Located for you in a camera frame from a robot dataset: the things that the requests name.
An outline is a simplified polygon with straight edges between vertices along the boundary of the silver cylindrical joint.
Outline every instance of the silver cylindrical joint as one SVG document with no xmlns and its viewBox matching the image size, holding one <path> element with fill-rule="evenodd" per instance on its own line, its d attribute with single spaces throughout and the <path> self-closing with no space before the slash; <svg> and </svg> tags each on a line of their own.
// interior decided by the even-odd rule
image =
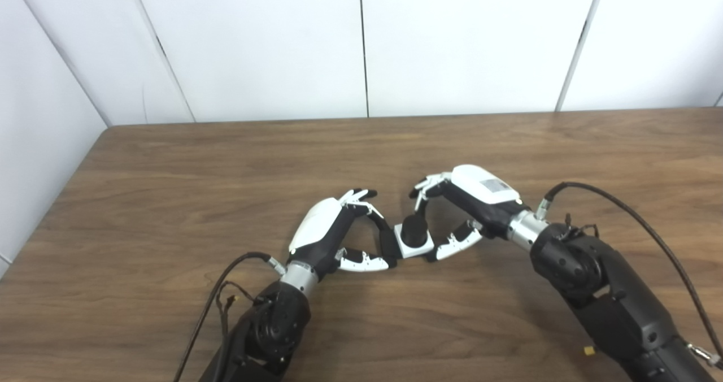
<svg viewBox="0 0 723 382">
<path fill-rule="evenodd" d="M 281 277 L 281 281 L 296 287 L 304 296 L 309 297 L 319 282 L 319 277 L 310 264 L 291 261 L 286 266 L 286 273 Z"/>
<path fill-rule="evenodd" d="M 550 223 L 539 220 L 530 210 L 524 210 L 515 215 L 507 229 L 507 239 L 516 243 L 520 248 L 530 251 L 537 236 L 547 228 Z"/>
</svg>

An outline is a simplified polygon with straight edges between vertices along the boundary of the small object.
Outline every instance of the small object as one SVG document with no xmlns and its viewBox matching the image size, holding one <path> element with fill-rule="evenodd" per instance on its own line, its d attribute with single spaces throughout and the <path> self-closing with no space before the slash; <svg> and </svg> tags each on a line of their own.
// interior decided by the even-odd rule
<svg viewBox="0 0 723 382">
<path fill-rule="evenodd" d="M 427 239 L 427 225 L 424 217 L 420 215 L 409 215 L 402 223 L 400 238 L 409 248 L 424 246 Z"/>
<path fill-rule="evenodd" d="M 403 223 L 395 225 L 394 236 L 399 246 L 399 255 L 403 259 L 421 256 L 434 249 L 434 241 L 426 227 L 426 220 L 418 214 L 409 215 L 404 218 Z"/>
</svg>

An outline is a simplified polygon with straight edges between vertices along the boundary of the label sticker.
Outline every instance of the label sticker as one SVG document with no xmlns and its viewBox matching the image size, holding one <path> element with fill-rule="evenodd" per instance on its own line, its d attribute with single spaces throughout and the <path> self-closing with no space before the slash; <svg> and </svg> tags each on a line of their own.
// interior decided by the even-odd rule
<svg viewBox="0 0 723 382">
<path fill-rule="evenodd" d="M 505 190 L 509 190 L 511 187 L 509 187 L 504 181 L 500 179 L 488 179 L 488 180 L 482 180 L 480 181 L 480 184 L 485 186 L 490 192 L 496 193 L 496 192 L 503 192 Z"/>
</svg>

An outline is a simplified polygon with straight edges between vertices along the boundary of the black arm segment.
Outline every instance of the black arm segment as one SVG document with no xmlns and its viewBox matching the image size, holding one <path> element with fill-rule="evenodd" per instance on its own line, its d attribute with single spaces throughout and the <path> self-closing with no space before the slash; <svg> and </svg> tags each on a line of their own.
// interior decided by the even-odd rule
<svg viewBox="0 0 723 382">
<path fill-rule="evenodd" d="M 540 233 L 530 258 L 596 348 L 618 362 L 631 380 L 715 382 L 685 346 L 670 313 L 604 241 L 584 233 L 570 236 L 567 225 L 553 224 Z"/>
<path fill-rule="evenodd" d="M 311 313 L 307 297 L 284 282 L 269 284 L 228 334 L 228 353 L 220 363 L 222 382 L 279 382 L 302 340 Z M 219 349 L 199 382 L 212 382 Z"/>
</svg>

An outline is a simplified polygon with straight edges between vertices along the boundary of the white wall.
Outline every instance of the white wall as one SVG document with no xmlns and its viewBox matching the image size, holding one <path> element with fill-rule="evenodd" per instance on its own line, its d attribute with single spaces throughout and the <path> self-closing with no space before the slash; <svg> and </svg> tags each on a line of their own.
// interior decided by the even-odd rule
<svg viewBox="0 0 723 382">
<path fill-rule="evenodd" d="M 369 114 L 553 111 L 592 0 L 363 0 Z"/>
<path fill-rule="evenodd" d="M 26 0 L 111 125 L 192 122 L 137 0 Z"/>
<path fill-rule="evenodd" d="M 0 254 L 11 262 L 106 125 L 22 0 L 0 0 Z M 0 276 L 7 268 L 0 264 Z"/>
<path fill-rule="evenodd" d="M 723 0 L 601 0 L 564 111 L 713 106 Z"/>
<path fill-rule="evenodd" d="M 359 0 L 142 0 L 198 121 L 367 114 Z"/>
</svg>

